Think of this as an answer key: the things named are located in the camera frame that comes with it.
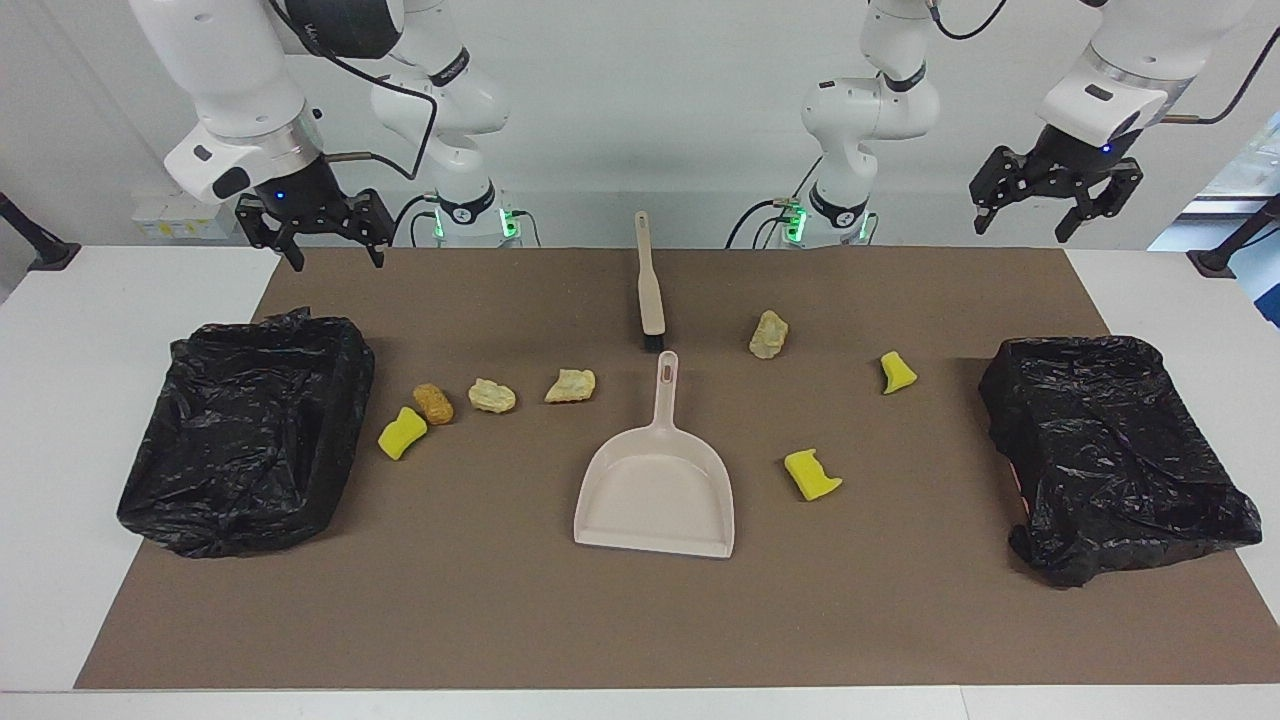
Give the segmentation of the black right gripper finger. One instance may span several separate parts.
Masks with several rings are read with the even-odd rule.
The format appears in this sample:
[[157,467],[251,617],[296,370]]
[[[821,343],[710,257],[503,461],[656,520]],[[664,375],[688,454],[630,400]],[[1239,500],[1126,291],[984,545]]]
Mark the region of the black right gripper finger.
[[375,268],[383,268],[385,250],[394,243],[394,218],[372,188],[347,197],[346,206],[346,237],[365,249]]
[[303,270],[305,256],[296,243],[297,225],[292,220],[278,220],[255,195],[237,199],[237,220],[251,247],[270,250],[282,256],[293,272]]

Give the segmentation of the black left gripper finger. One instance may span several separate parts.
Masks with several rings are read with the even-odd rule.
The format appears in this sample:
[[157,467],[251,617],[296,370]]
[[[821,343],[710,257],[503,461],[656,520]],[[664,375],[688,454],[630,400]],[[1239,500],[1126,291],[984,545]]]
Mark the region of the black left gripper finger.
[[969,183],[975,206],[974,231],[984,234],[1000,209],[1036,196],[1043,179],[1043,158],[1036,151],[1023,155],[1009,146],[997,146]]
[[1144,174],[1138,160],[1120,160],[1106,172],[1057,169],[1055,187],[1074,201],[1055,227],[1055,238],[1066,243],[1087,222],[1116,217],[1135,192]]

